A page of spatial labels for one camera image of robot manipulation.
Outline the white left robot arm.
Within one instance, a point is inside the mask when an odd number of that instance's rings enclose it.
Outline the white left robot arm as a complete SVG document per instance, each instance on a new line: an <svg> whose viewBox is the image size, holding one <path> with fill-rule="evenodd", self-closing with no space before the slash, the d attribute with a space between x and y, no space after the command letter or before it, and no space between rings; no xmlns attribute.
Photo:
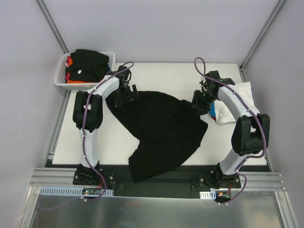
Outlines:
<svg viewBox="0 0 304 228"><path fill-rule="evenodd" d="M103 102L113 95L114 106L123 110L123 105L139 100L136 85L129 86L133 62L126 62L117 71L109 71L96 86L87 91L78 91L73 109L73 122L81 137L81 161L75 171L74 185L104 184L99 167L97 134L103 121Z"/></svg>

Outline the white plastic laundry basket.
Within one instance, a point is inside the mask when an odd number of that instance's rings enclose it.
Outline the white plastic laundry basket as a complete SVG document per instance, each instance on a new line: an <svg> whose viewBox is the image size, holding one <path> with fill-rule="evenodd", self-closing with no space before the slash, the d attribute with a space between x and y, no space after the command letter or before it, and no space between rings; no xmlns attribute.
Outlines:
<svg viewBox="0 0 304 228"><path fill-rule="evenodd" d="M110 52L110 51L103 51L100 52L101 54L104 54L106 56L109 57L109 61L108 61L108 65L110 67L110 70L114 70L115 68L115 62L116 62L116 56L114 52ZM68 59L68 57L70 57L71 53L65 53L56 68L56 72L55 72L55 78L54 78L54 84L57 86L61 86L63 88L65 88L66 90L82 90L82 91L86 91L88 89L91 89L92 87L96 86L97 83L65 83L66 81L66 61Z"/></svg>

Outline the white t shirt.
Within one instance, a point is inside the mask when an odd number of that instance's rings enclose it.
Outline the white t shirt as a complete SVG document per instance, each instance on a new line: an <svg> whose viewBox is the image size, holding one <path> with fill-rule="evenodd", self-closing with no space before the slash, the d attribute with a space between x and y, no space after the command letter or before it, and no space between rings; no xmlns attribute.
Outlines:
<svg viewBox="0 0 304 228"><path fill-rule="evenodd" d="M236 85L229 85L233 91L222 86L218 91L218 99L214 101L216 112L216 123L226 124L235 122L238 118L252 114L260 113L255 107L252 97L252 88L250 82L244 82Z"/></svg>

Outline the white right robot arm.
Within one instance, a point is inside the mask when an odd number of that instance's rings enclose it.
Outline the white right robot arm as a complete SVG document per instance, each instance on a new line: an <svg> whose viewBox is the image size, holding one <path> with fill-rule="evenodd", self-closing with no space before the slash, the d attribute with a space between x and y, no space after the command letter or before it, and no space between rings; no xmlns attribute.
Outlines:
<svg viewBox="0 0 304 228"><path fill-rule="evenodd" d="M218 71L210 71L201 81L202 88L195 90L192 108L205 115L211 109L211 104L222 101L236 120L231 137L232 149L224 160L219 162L213 173L204 178L204 184L210 188L228 186L236 177L237 171L249 158L257 158L258 153L268 147L270 117L260 114L255 107L249 107L237 92L231 78L221 78Z"/></svg>

